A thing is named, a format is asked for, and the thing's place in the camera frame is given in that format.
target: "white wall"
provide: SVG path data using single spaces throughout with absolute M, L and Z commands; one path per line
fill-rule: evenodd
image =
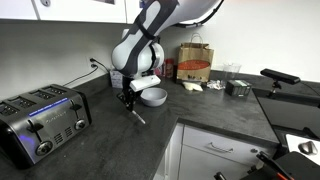
M 88 58 L 110 66 L 120 24 L 0 23 L 0 100 L 51 83 L 64 84 L 90 72 Z M 320 82 L 319 0 L 225 0 L 204 27 L 169 28 L 162 36 L 166 57 L 177 58 L 181 42 L 199 32 L 215 49 L 214 64 L 243 65 L 240 72 L 271 68 Z M 76 86 L 102 75 L 102 69 Z
M 89 57 L 107 67 L 126 25 L 62 22 L 0 24 L 0 100 L 48 84 L 65 84 L 93 69 Z M 98 69 L 74 87 L 104 74 Z
M 177 58 L 176 47 L 194 32 L 215 50 L 213 69 L 236 62 L 243 73 L 270 68 L 320 82 L 319 0 L 225 0 L 205 26 L 165 30 L 168 55 Z

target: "kitchen cabinet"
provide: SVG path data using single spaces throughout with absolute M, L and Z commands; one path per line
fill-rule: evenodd
M 177 180 L 184 125 L 178 123 L 153 180 Z
M 143 7 L 143 0 L 126 0 L 127 23 L 133 24 Z
M 177 124 L 154 180 L 213 180 L 217 172 L 240 179 L 251 166 L 261 165 L 260 151 L 272 156 L 275 150 Z
M 32 0 L 1 0 L 0 19 L 37 20 Z
M 214 180 L 217 172 L 228 180 L 238 180 L 249 169 L 250 166 L 183 145 L 179 180 Z
M 40 20 L 126 23 L 125 0 L 33 0 Z

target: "glass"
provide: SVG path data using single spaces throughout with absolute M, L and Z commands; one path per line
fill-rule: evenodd
M 221 85 L 226 87 L 229 80 L 234 80 L 239 73 L 241 68 L 240 64 L 237 63 L 225 63 L 223 64 L 223 77 L 221 80 Z

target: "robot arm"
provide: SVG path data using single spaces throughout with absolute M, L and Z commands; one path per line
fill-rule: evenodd
M 163 63 L 161 46 L 152 43 L 165 28 L 201 17 L 221 0 L 148 0 L 112 53 L 112 63 L 124 76 L 134 77 Z

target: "power outlet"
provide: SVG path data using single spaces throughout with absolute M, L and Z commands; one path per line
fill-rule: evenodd
M 95 68 L 97 65 L 94 64 L 93 62 L 91 62 L 90 59 L 91 59 L 91 57 L 87 57 L 86 58 L 86 61 L 87 61 L 86 63 L 87 63 L 87 67 L 89 67 L 89 69 L 91 70 L 91 69 Z

